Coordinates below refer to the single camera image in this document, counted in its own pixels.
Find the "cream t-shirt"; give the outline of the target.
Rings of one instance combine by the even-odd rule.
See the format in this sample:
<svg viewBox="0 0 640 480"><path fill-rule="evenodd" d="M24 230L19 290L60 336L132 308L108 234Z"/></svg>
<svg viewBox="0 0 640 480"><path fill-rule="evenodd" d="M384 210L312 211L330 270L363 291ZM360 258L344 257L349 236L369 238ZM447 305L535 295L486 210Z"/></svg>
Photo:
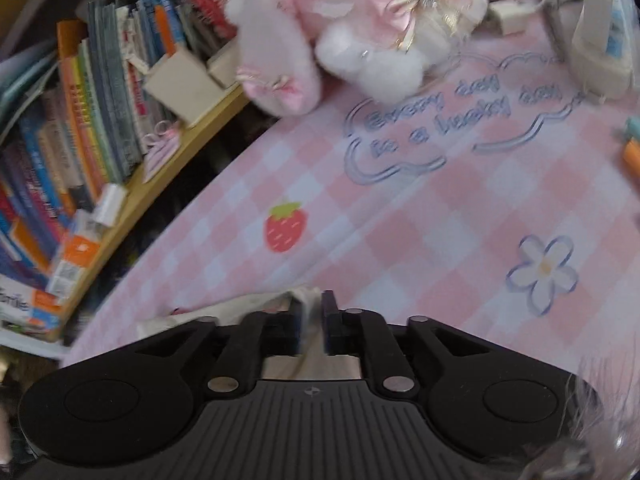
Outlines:
<svg viewBox="0 0 640 480"><path fill-rule="evenodd" d="M151 318L137 324L139 340L170 330L198 318L216 318L224 327L239 324L252 312L278 313L294 301L302 304L302 345L292 356L270 356L262 366L262 378L282 380L349 380L361 377L356 356L329 356L321 327L321 290L298 286L284 292L260 292L237 296L212 306L164 318Z"/></svg>

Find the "flat white orange box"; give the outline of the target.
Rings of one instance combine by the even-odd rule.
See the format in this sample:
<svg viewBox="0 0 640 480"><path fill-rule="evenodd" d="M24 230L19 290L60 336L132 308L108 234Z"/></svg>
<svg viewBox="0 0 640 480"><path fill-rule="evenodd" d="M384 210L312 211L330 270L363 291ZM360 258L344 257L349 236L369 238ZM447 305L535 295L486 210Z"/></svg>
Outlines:
<svg viewBox="0 0 640 480"><path fill-rule="evenodd" d="M51 262L46 292L63 301L89 269L101 245L101 227L88 211L78 209Z"/></svg>

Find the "pink checkered table mat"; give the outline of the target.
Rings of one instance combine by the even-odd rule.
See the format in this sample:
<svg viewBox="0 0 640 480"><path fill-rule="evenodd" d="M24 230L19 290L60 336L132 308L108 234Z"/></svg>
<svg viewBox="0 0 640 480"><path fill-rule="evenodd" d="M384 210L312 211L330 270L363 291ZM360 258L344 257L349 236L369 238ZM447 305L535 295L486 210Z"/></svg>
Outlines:
<svg viewBox="0 0 640 480"><path fill-rule="evenodd" d="M128 344L151 318L308 285L568 370L637 363L639 183L618 133L638 110L636 96L585 99L539 23L476 38L402 105L332 86L214 177L67 362Z"/></svg>

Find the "white charger on shelf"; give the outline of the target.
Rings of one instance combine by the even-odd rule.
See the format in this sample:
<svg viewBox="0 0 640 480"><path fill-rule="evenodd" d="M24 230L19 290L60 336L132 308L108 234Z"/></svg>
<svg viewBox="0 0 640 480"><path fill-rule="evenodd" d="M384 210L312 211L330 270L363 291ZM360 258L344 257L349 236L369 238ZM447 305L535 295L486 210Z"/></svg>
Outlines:
<svg viewBox="0 0 640 480"><path fill-rule="evenodd" d="M116 226L127 194L126 188L120 184L107 183L104 185L98 203L91 214L92 220L99 226L106 228Z"/></svg>

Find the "tall white orange box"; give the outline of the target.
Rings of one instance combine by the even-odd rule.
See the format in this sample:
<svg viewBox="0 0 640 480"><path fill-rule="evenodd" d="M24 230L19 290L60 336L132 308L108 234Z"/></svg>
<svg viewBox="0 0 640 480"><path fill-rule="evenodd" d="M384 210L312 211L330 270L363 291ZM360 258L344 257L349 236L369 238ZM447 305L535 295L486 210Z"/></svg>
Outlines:
<svg viewBox="0 0 640 480"><path fill-rule="evenodd" d="M62 307L58 298L2 275L0 286L1 319L45 334L60 326Z"/></svg>

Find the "beige pen holder box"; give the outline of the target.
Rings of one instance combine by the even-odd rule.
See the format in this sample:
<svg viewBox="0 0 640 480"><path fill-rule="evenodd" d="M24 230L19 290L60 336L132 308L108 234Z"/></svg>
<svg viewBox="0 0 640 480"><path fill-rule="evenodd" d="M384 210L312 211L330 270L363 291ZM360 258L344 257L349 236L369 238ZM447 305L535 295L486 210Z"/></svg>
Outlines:
<svg viewBox="0 0 640 480"><path fill-rule="evenodd" d="M196 125L226 92L189 50L165 54L144 77L143 89L173 112L187 127Z"/></svg>

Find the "pink white plush bunny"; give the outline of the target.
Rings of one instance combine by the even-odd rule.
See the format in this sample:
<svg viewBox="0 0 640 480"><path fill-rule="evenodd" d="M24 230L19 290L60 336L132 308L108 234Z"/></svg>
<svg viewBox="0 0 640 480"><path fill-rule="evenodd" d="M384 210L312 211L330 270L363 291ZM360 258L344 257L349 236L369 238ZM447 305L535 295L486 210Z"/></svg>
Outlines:
<svg viewBox="0 0 640 480"><path fill-rule="evenodd" d="M311 112L322 73L382 104L415 96L496 0L228 0L238 31L236 79L262 110Z"/></svg>

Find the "orange marker pen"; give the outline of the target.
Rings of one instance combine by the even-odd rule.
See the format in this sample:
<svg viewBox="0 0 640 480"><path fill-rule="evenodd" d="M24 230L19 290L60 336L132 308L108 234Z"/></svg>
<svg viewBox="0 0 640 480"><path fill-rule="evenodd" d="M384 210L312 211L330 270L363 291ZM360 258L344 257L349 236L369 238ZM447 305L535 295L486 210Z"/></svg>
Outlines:
<svg viewBox="0 0 640 480"><path fill-rule="evenodd" d="M622 151L623 163L629 173L635 178L640 178L640 143L631 139L626 142Z"/></svg>

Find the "white power adapter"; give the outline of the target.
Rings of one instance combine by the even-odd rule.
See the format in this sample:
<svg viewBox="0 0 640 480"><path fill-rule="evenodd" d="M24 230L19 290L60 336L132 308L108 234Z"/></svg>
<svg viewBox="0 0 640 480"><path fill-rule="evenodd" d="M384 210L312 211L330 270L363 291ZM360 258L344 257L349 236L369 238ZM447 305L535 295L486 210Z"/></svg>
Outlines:
<svg viewBox="0 0 640 480"><path fill-rule="evenodd" d="M488 18L511 35L537 13L583 92L605 102L639 89L636 0L498 0L489 5Z"/></svg>

